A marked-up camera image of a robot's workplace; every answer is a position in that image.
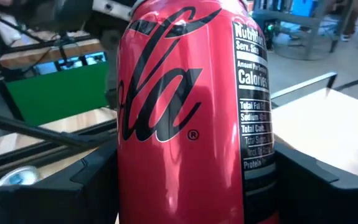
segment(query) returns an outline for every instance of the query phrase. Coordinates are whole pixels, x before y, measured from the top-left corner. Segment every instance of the aluminum can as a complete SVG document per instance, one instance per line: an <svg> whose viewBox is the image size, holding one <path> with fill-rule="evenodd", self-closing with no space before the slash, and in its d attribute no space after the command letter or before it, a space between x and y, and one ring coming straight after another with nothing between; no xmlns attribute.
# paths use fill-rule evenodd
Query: aluminum can
<svg viewBox="0 0 358 224"><path fill-rule="evenodd" d="M36 167L25 166L15 169L0 179L0 186L32 185L40 181L40 174Z"/></svg>
<svg viewBox="0 0 358 224"><path fill-rule="evenodd" d="M244 3L135 4L118 53L121 223L278 223L265 38Z"/></svg>

